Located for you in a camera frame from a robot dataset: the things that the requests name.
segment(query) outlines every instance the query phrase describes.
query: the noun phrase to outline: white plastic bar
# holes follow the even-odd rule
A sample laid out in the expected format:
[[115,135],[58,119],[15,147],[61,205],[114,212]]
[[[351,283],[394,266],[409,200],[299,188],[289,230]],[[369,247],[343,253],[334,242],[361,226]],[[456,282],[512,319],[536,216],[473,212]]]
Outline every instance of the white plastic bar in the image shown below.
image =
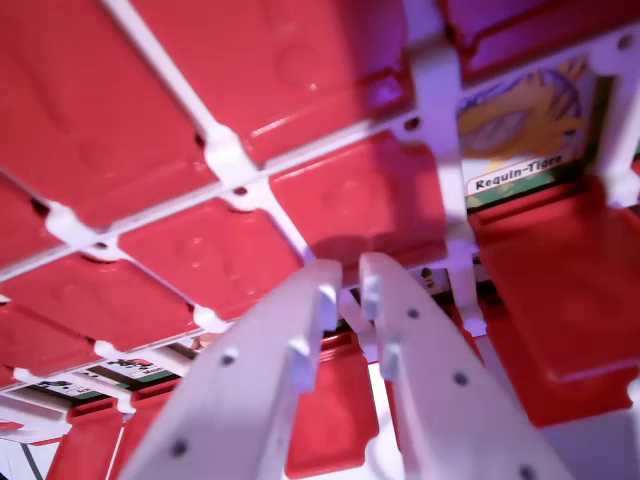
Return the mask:
[[96,355],[107,359],[143,358],[181,377],[186,375],[191,364],[189,358],[167,346],[134,350],[133,352],[122,352],[116,349],[111,343],[98,340],[95,342],[93,349]]
[[337,322],[338,262],[309,264],[193,362],[120,480],[278,479],[298,394]]
[[13,370],[13,376],[16,379],[29,384],[40,383],[45,380],[63,380],[66,382],[71,382],[90,390],[95,390],[96,392],[102,393],[104,395],[117,398],[118,410],[122,413],[133,413],[136,411],[136,409],[131,406],[131,392],[129,390],[125,390],[124,388],[112,385],[107,382],[103,382],[102,380],[90,377],[89,375],[85,375],[82,373],[65,372],[43,378],[37,375],[33,375],[27,369],[15,368]]
[[360,261],[382,376],[393,381],[406,478],[554,479],[570,473],[424,289],[390,257]]
[[3,392],[2,395],[64,414],[66,414],[71,408],[71,402],[69,400],[54,397],[53,395],[46,395],[35,390],[12,390],[9,392]]
[[220,132],[221,126],[191,87],[180,69],[162,47],[136,9],[127,0],[101,0],[101,3],[120,24],[138,50],[146,57],[167,87],[180,101],[199,127],[200,131],[213,136]]
[[158,365],[165,370],[184,377],[189,371],[191,359],[181,355],[169,347],[151,348],[141,354],[145,360]]
[[29,430],[55,434],[67,433],[71,428],[64,413],[4,395],[0,395],[0,418],[20,423]]
[[67,378],[68,381],[90,388],[104,395],[109,395],[118,399],[118,411],[122,413],[134,413],[136,409],[131,405],[131,392],[117,385],[103,382],[97,378],[83,375],[82,373],[66,373],[60,375],[60,378]]
[[257,169],[244,151],[239,137],[214,118],[133,5],[128,0],[102,0],[102,3],[202,132],[205,161],[218,178],[225,183],[251,179]]
[[640,25],[600,41],[589,54],[589,66],[601,75],[615,75],[600,135],[595,171],[602,178],[608,202],[628,207],[638,202],[640,178],[631,170],[640,140]]

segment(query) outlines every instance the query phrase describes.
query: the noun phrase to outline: screw hole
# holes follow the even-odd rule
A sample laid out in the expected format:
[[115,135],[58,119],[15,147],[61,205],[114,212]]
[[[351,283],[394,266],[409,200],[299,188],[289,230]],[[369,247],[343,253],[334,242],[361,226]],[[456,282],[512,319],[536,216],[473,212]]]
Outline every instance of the screw hole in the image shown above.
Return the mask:
[[633,45],[633,35],[625,35],[618,40],[618,50],[628,50]]
[[187,453],[187,450],[187,442],[182,438],[179,438],[178,440],[173,442],[173,445],[171,446],[171,455],[175,458],[180,458],[185,453]]
[[229,365],[233,364],[233,362],[235,361],[236,359],[233,357],[233,355],[229,355],[228,353],[225,353],[220,359],[220,363],[222,364],[223,367],[228,367]]
[[49,207],[40,203],[34,198],[32,198],[29,201],[31,202],[31,207],[33,208],[33,211],[36,212],[36,215],[38,215],[41,218],[46,218],[46,216],[49,214]]
[[420,126],[420,117],[413,117],[404,122],[404,129],[408,132],[414,131]]
[[462,372],[456,372],[453,374],[453,381],[456,382],[461,387],[466,387],[469,385],[469,377],[467,377]]
[[531,465],[522,465],[520,467],[520,478],[522,480],[535,480],[536,472]]
[[193,138],[198,147],[204,149],[204,138],[199,133],[196,133],[196,136]]

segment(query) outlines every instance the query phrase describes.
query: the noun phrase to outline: red plastic tile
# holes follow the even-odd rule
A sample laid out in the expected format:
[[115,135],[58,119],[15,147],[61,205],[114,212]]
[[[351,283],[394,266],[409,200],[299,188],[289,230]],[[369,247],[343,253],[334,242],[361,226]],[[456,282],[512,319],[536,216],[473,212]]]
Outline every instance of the red plastic tile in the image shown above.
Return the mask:
[[176,382],[168,382],[155,387],[145,388],[133,394],[132,403],[136,413],[127,421],[122,432],[118,453],[113,461],[109,480],[116,480],[127,461],[138,448],[147,429],[151,426],[156,415],[169,400]]
[[412,96],[401,0],[133,3],[258,163]]
[[543,56],[640,19],[626,0],[439,0],[453,28],[463,78]]
[[108,399],[69,413],[72,427],[60,442],[47,480],[104,480],[122,428],[115,403]]
[[0,363],[46,376],[96,360],[81,335],[15,302],[0,306]]
[[96,226],[215,180],[99,2],[5,2],[0,17],[3,168]]
[[366,251],[404,265],[446,255],[435,160],[389,132],[280,174],[271,187],[311,250],[344,264],[346,284],[357,282]]
[[224,319],[243,314],[302,266],[265,212],[237,212],[222,200],[128,233],[120,246]]
[[44,228],[44,220],[30,200],[26,193],[0,175],[0,267],[60,244]]
[[124,260],[95,263],[72,255],[7,280],[0,292],[121,350],[198,328],[180,297]]
[[480,258],[535,362],[576,379],[640,358],[640,219],[597,179],[474,215]]
[[323,341],[316,387],[300,397],[289,458],[289,478],[364,464],[365,447],[378,435],[367,361],[355,335]]
[[489,338],[533,425],[545,427],[631,407],[627,386],[638,376],[636,367],[556,382],[536,365],[499,299],[481,305]]

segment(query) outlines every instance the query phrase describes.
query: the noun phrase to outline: red plastic panel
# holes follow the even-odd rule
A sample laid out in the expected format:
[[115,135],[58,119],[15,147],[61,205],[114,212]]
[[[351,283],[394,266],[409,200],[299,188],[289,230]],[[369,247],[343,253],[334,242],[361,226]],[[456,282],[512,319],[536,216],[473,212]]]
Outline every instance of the red plastic panel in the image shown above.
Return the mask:
[[44,221],[36,214],[29,196],[3,175],[0,175],[0,218],[0,267],[60,244],[44,228]]
[[329,337],[322,348],[315,390],[298,404],[289,478],[360,466],[367,443],[378,435],[367,361],[355,335]]
[[0,306],[0,363],[46,376],[96,360],[77,333],[15,302]]
[[180,297],[124,260],[94,263],[73,255],[7,280],[0,292],[121,350],[198,328]]
[[99,2],[0,7],[2,167],[91,225],[215,177],[194,129]]
[[542,56],[640,18],[626,0],[440,0],[465,80]]
[[258,163],[412,95],[401,0],[133,3]]
[[311,250],[345,265],[346,284],[357,282],[365,251],[405,265],[446,254],[435,160],[389,132],[280,174],[271,187]]
[[265,212],[233,211],[222,200],[128,233],[120,246],[224,319],[243,314],[302,266]]
[[47,480],[104,480],[122,428],[115,403],[108,399],[69,413],[71,431],[60,442]]
[[471,218],[482,264],[545,374],[575,379],[640,358],[640,219],[596,179]]
[[539,369],[499,299],[482,302],[488,334],[531,423],[544,427],[631,407],[636,367],[560,383]]
[[133,406],[136,413],[127,421],[122,432],[118,453],[113,461],[109,480],[116,480],[127,464],[129,457],[135,452],[138,444],[147,433],[156,415],[171,396],[176,382],[168,382],[155,387],[145,388],[133,394]]

